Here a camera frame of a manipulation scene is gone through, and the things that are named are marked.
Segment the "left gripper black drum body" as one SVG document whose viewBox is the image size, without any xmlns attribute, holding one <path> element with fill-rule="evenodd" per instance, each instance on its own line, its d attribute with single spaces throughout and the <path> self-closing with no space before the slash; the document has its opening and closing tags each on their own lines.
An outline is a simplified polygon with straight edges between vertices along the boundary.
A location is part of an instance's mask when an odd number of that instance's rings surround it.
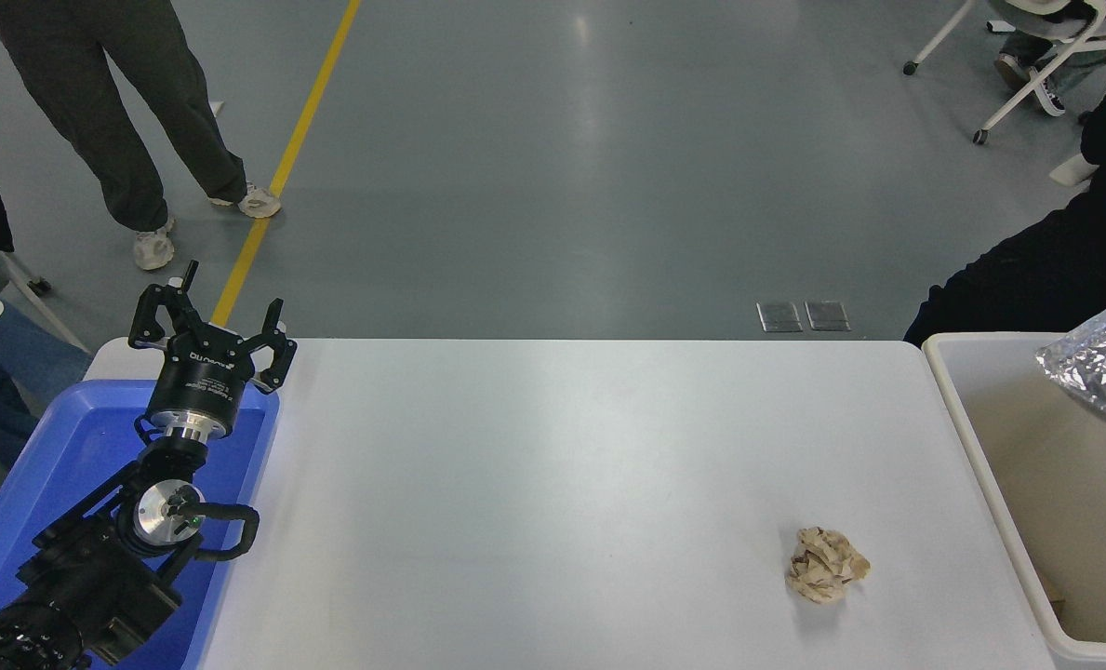
<svg viewBox="0 0 1106 670">
<path fill-rule="evenodd" d="M 184 329 L 163 348 L 163 366 L 148 404 L 148 423 L 170 425 L 195 415 L 213 427 L 233 427 L 247 383 L 250 354 L 241 353 L 241 335 L 207 324 Z"/>
</svg>

